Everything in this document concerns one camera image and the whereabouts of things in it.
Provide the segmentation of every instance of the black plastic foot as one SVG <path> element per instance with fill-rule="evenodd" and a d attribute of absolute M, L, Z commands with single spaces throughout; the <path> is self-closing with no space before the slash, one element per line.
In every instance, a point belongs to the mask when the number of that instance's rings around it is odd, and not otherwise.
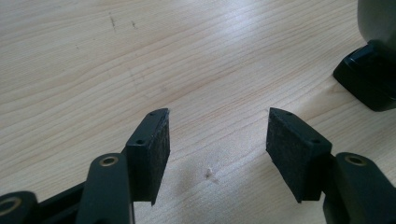
<path fill-rule="evenodd" d="M 347 55 L 333 75 L 348 91 L 374 111 L 396 108 L 396 64 L 366 45 Z"/>

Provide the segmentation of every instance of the scratch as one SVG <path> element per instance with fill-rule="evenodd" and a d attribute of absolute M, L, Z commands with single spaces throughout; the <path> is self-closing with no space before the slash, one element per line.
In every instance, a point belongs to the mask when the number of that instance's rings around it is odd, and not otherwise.
<path fill-rule="evenodd" d="M 113 26 L 114 33 L 116 33 L 116 24 L 114 22 L 113 17 L 111 16 L 111 12 L 108 13 L 108 16 L 110 17 L 111 25 Z"/>
<path fill-rule="evenodd" d="M 132 73 L 132 69 L 128 68 L 128 71 L 129 71 L 129 77 L 132 78 L 132 86 L 133 86 L 134 90 L 137 91 L 137 83 L 136 83 L 136 79 L 134 77 L 134 74 Z"/>

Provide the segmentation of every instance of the clamp jaw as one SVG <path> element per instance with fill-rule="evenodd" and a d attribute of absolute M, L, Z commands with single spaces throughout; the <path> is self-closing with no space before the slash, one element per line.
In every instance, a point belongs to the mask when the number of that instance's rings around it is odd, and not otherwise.
<path fill-rule="evenodd" d="M 169 110 L 152 111 L 121 153 L 91 163 L 85 182 L 41 203 L 29 191 L 1 196 L 0 223 L 135 223 L 133 202 L 155 204 L 169 153 Z"/>
<path fill-rule="evenodd" d="M 271 108 L 267 152 L 298 203 L 323 191 L 327 223 L 396 221 L 396 189 L 374 162 L 353 153 L 331 154 L 332 144 L 288 111 Z"/>

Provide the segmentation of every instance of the black plastic part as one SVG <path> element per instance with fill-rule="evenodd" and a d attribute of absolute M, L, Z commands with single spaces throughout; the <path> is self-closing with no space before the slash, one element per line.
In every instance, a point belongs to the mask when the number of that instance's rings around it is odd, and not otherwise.
<path fill-rule="evenodd" d="M 348 224 L 349 216 L 342 201 L 333 201 L 326 195 L 323 213 L 327 224 Z"/>
<path fill-rule="evenodd" d="M 84 183 L 81 183 L 41 202 L 39 205 L 42 223 L 74 223 L 83 190 Z"/>
<path fill-rule="evenodd" d="M 381 57 L 370 44 L 347 55 L 333 76 L 372 110 L 396 108 L 396 64 Z"/>
<path fill-rule="evenodd" d="M 374 162 L 353 153 L 335 157 L 333 179 L 350 224 L 396 223 L 396 189 Z"/>
<path fill-rule="evenodd" d="M 170 154 L 169 110 L 146 115 L 121 152 L 128 161 L 135 202 L 155 204 Z"/>
<path fill-rule="evenodd" d="M 109 153 L 96 158 L 85 182 L 76 223 L 134 223 L 129 194 L 125 157 Z"/>
<path fill-rule="evenodd" d="M 0 223 L 37 223 L 38 203 L 29 191 L 13 192 L 0 197 Z"/>
<path fill-rule="evenodd" d="M 297 202 L 319 200 L 332 144 L 292 113 L 271 108 L 266 145 Z"/>

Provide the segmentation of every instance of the wooden table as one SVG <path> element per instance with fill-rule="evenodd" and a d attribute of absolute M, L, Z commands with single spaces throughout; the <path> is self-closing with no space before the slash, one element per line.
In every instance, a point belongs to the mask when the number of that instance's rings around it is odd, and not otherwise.
<path fill-rule="evenodd" d="M 168 107 L 171 155 L 138 223 L 325 223 L 265 151 L 269 107 L 375 161 L 396 185 L 396 113 L 332 77 L 364 45 L 357 1 L 1 0 L 0 195 L 39 201 Z"/>

